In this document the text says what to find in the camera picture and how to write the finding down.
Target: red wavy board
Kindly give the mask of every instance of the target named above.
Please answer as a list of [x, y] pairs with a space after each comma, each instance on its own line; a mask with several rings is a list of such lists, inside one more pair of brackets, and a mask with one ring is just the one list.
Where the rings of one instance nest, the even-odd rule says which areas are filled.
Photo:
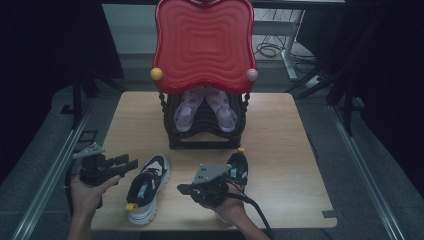
[[156, 7], [158, 43], [153, 68], [163, 93], [208, 85], [228, 93], [250, 92], [256, 70], [253, 8], [247, 0], [162, 0]]

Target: metal rail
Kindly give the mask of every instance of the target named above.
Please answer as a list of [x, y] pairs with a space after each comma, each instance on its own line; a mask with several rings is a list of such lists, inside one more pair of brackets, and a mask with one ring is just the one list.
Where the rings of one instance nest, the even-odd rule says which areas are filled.
[[74, 129], [72, 129], [58, 156], [53, 161], [53, 164], [46, 177], [44, 178], [44, 181], [41, 183], [40, 188], [38, 189], [35, 197], [26, 210], [25, 215], [22, 217], [21, 222], [16, 228], [12, 237], [13, 240], [26, 240], [30, 238], [38, 220], [40, 219], [41, 214], [44, 211], [45, 206], [47, 205], [51, 193], [57, 184], [57, 181], [63, 173], [66, 164], [69, 162], [68, 160], [71, 157], [75, 144], [78, 141], [78, 138], [87, 122], [89, 113], [93, 108], [94, 101], [94, 99], [88, 99], [88, 103], [86, 105], [85, 111], [82, 114], [80, 123]]
[[381, 193], [380, 189], [377, 186], [377, 183], [372, 177], [372, 174], [368, 169], [365, 159], [359, 151], [355, 140], [346, 132], [342, 123], [342, 116], [335, 109], [334, 106], [329, 106], [329, 110], [334, 118], [334, 121], [337, 124], [337, 128], [340, 132], [340, 135], [342, 136], [346, 144], [349, 154], [351, 155], [353, 162], [358, 170], [359, 176], [364, 182], [365, 188], [367, 189], [368, 194], [371, 197], [375, 208], [377, 209], [377, 213], [379, 214], [381, 221], [383, 222], [383, 225], [386, 228], [387, 233], [389, 234], [390, 239], [405, 239], [398, 225], [396, 217], [393, 214], [392, 209], [390, 208], [389, 203]]

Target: pink ball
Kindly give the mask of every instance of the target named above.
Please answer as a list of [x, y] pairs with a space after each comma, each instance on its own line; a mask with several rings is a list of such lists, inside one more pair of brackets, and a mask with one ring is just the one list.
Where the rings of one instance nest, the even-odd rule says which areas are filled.
[[246, 76], [247, 76], [247, 79], [253, 82], [258, 78], [258, 71], [256, 71], [256, 69], [251, 68], [247, 70]]

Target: wooden table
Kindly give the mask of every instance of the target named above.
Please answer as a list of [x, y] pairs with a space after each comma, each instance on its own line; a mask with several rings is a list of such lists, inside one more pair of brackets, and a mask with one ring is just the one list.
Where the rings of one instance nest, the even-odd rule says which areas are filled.
[[[204, 209], [177, 190], [191, 183], [200, 163], [226, 163], [236, 150], [171, 150], [163, 125], [159, 94], [126, 92], [113, 117], [103, 144], [107, 157], [128, 153], [139, 159], [119, 185], [103, 196], [103, 207], [93, 230], [224, 230], [214, 212]], [[285, 93], [251, 93], [241, 144], [249, 161], [246, 194], [255, 200], [272, 228], [329, 228], [335, 217], [324, 217], [333, 207], [306, 137], [293, 98]], [[125, 211], [132, 180], [154, 155], [171, 162], [171, 179], [158, 195], [158, 212], [146, 226], [131, 224]], [[264, 228], [256, 210], [248, 215]]]

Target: black sneaker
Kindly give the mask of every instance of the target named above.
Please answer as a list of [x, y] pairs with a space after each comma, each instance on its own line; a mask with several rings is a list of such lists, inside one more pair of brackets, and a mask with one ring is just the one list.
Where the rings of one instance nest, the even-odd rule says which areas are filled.
[[130, 222], [144, 225], [155, 217], [156, 196], [164, 188], [170, 175], [170, 164], [164, 156], [156, 155], [144, 165], [128, 191], [126, 209]]
[[227, 173], [228, 178], [231, 182], [239, 185], [242, 192], [244, 192], [244, 188], [247, 185], [247, 175], [249, 173], [249, 165], [243, 151], [243, 148], [239, 148], [237, 153], [233, 153], [227, 161], [227, 164], [231, 164], [231, 169]]

